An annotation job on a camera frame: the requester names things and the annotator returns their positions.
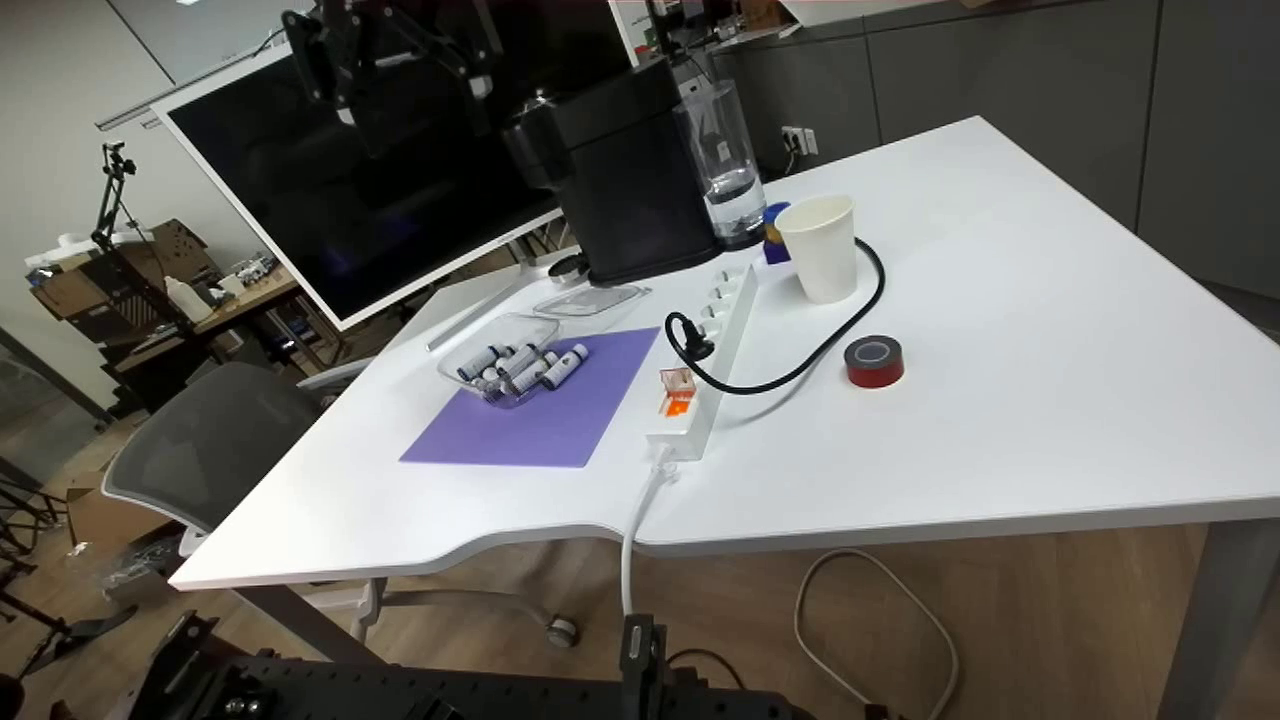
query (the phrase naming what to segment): purple mat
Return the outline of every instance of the purple mat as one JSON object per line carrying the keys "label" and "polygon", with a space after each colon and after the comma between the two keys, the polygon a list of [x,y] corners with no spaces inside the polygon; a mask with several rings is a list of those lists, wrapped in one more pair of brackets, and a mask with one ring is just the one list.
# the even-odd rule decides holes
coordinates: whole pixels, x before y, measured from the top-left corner
{"label": "purple mat", "polygon": [[513,410],[457,391],[402,459],[585,470],[634,388],[653,337],[656,330],[557,341],[553,348],[589,343],[592,351],[567,385],[557,391],[537,388]]}

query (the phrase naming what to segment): roll of tape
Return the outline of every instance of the roll of tape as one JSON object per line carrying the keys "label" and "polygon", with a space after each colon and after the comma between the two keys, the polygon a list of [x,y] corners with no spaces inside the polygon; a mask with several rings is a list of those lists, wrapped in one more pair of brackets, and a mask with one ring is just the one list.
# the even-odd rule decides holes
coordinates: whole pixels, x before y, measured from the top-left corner
{"label": "roll of tape", "polygon": [[861,337],[846,348],[846,373],[858,388],[889,388],[909,373],[903,343],[892,337]]}

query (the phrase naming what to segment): white power strip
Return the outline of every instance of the white power strip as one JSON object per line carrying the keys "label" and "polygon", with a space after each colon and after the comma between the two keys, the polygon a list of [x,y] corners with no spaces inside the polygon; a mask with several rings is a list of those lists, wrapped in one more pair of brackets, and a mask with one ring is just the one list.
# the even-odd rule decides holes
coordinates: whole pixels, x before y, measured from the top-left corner
{"label": "white power strip", "polygon": [[[729,267],[708,279],[703,303],[698,311],[684,311],[715,343],[715,351],[701,360],[701,369],[713,373],[715,382],[729,382],[732,355],[754,318],[754,300],[756,300],[756,273]],[[698,382],[684,369],[684,360],[670,348],[665,406],[656,410],[656,425],[649,440],[670,449],[674,459],[701,459],[708,449],[715,411],[721,411],[721,391]]]}

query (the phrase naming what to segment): floor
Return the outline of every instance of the floor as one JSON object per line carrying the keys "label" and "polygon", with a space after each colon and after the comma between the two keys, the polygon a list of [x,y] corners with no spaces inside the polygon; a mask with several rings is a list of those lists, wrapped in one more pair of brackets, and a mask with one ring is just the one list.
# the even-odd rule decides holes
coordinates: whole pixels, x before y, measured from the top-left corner
{"label": "floor", "polygon": [[[53,490],[93,479],[129,425],[97,438]],[[1088,533],[1028,541],[968,541],[877,547],[956,634],[963,654],[956,720],[1139,720],[1155,715],[1187,580],[1204,529]],[[50,533],[39,571],[13,583],[69,620],[107,617],[97,593],[105,562],[93,547],[65,556],[69,541]],[[754,688],[785,694],[811,715],[858,715],[793,641],[793,595],[816,553],[639,562],[635,604],[670,626],[674,648],[724,654]],[[373,628],[373,648],[413,667],[480,667],[521,678],[617,678],[617,545],[528,545],[486,553],[445,577],[464,589],[521,589],[585,626],[585,646],[565,654],[521,613],[478,604],[393,609]],[[123,715],[160,641],[183,613],[222,617],[222,637],[241,648],[314,657],[234,593],[174,595],[135,613],[105,641],[34,672],[29,712],[50,715],[65,702],[75,715]],[[809,634],[830,660],[858,678],[877,702],[925,715],[948,663],[935,637],[865,564],[832,564],[809,604]],[[39,646],[29,620],[0,626],[0,672],[18,672]],[[1242,672],[1223,715],[1280,715],[1280,604]]]}

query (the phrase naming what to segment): paper cup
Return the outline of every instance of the paper cup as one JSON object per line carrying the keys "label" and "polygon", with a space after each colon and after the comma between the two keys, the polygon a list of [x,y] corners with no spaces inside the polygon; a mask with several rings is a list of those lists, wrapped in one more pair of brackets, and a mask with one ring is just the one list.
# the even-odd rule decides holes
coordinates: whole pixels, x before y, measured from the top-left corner
{"label": "paper cup", "polygon": [[858,289],[854,201],[806,198],[777,218],[800,289],[811,303],[846,300]]}

